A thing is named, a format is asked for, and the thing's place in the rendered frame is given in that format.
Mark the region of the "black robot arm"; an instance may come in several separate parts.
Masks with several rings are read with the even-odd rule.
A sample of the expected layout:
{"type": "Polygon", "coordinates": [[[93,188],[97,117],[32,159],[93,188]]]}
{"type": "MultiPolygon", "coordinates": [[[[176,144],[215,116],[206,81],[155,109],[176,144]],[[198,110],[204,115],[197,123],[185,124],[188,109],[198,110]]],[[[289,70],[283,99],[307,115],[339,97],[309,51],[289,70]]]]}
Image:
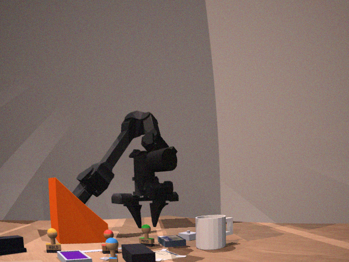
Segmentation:
{"type": "MultiPolygon", "coordinates": [[[[133,150],[129,157],[134,158],[134,173],[155,173],[172,171],[177,166],[177,150],[164,141],[160,135],[158,121],[150,112],[134,111],[125,116],[121,125],[121,133],[113,142],[103,159],[91,165],[77,176],[80,181],[73,194],[84,204],[92,195],[98,197],[109,186],[114,178],[112,168],[116,165],[123,152],[133,138],[142,137],[142,146],[146,151],[133,150]]],[[[142,178],[140,196],[151,199],[166,199],[173,193],[173,182],[147,181],[142,178]]]]}

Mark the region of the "stamp with green ball handle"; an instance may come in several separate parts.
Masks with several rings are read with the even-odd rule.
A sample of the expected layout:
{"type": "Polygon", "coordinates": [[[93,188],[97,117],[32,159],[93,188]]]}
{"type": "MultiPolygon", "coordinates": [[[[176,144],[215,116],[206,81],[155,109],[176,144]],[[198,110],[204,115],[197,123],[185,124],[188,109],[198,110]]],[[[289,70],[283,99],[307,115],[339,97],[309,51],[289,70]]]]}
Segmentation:
{"type": "Polygon", "coordinates": [[[154,243],[154,238],[149,238],[149,234],[151,231],[151,228],[148,224],[145,224],[141,227],[142,232],[145,234],[145,237],[139,238],[139,243],[142,243],[145,246],[152,247],[155,246],[154,243]]]}

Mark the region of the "white mug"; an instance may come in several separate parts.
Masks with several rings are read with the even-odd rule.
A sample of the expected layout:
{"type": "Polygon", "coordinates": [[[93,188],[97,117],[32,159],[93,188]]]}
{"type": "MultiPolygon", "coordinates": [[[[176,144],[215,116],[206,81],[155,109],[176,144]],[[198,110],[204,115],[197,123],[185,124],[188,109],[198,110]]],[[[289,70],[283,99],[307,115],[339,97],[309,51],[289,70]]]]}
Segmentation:
{"type": "Polygon", "coordinates": [[[233,234],[233,218],[225,215],[198,216],[196,224],[196,248],[221,249],[226,246],[226,236],[233,234]],[[227,222],[227,231],[226,231],[227,222]]]}

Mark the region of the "wooden hold stamp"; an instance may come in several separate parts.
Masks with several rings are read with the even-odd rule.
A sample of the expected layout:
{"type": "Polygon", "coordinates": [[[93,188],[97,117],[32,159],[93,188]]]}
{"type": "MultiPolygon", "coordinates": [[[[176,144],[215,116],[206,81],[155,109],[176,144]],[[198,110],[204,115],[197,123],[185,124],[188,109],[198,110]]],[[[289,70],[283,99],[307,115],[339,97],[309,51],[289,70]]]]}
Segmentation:
{"type": "Polygon", "coordinates": [[[46,251],[47,253],[57,253],[57,251],[61,251],[61,243],[55,243],[55,238],[57,237],[57,231],[54,228],[50,228],[47,231],[47,235],[51,240],[51,243],[46,243],[46,251]]]}

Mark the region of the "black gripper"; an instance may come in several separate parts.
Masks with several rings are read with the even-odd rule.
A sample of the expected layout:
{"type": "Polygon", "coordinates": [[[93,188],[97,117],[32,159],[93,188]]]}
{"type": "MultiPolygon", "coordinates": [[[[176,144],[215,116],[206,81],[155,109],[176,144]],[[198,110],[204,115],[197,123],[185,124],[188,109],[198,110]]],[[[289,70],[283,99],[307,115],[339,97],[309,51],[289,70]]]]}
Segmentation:
{"type": "Polygon", "coordinates": [[[140,197],[140,186],[142,182],[142,178],[147,178],[147,181],[154,181],[155,173],[134,173],[134,177],[132,177],[132,181],[135,182],[135,192],[133,195],[131,193],[114,193],[111,198],[111,202],[114,204],[123,204],[126,206],[130,213],[132,214],[138,228],[141,228],[141,213],[140,209],[142,205],[139,205],[139,201],[153,201],[150,204],[151,210],[151,219],[153,223],[153,227],[156,227],[157,222],[159,220],[159,215],[161,210],[168,205],[166,201],[179,201],[179,196],[177,192],[173,192],[172,194],[167,194],[166,199],[151,199],[148,196],[140,197]]]}

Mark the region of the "white card taped to table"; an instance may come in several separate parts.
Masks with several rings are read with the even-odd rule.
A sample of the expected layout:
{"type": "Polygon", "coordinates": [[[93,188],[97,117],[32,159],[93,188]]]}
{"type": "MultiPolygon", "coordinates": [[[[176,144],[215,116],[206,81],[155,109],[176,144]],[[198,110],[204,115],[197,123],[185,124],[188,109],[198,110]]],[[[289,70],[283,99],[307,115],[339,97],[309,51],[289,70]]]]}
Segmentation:
{"type": "Polygon", "coordinates": [[[162,249],[155,252],[155,261],[162,261],[162,260],[169,260],[169,259],[177,259],[177,258],[182,258],[186,257],[186,255],[179,255],[176,253],[172,253],[170,251],[167,251],[167,249],[162,249]]]}

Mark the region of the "red-handled rubber stamp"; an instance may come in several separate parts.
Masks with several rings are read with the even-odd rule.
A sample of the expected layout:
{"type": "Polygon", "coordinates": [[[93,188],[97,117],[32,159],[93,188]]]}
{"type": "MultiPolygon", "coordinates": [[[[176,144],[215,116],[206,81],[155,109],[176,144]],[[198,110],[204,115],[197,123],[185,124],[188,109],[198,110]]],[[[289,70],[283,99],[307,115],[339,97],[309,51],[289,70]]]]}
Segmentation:
{"type": "MultiPolygon", "coordinates": [[[[114,234],[113,234],[113,232],[111,230],[106,230],[104,232],[104,237],[106,239],[113,238],[114,234]]],[[[104,244],[102,244],[102,253],[103,254],[110,254],[110,250],[104,244]]],[[[118,253],[118,248],[115,250],[115,253],[118,253]]]]}

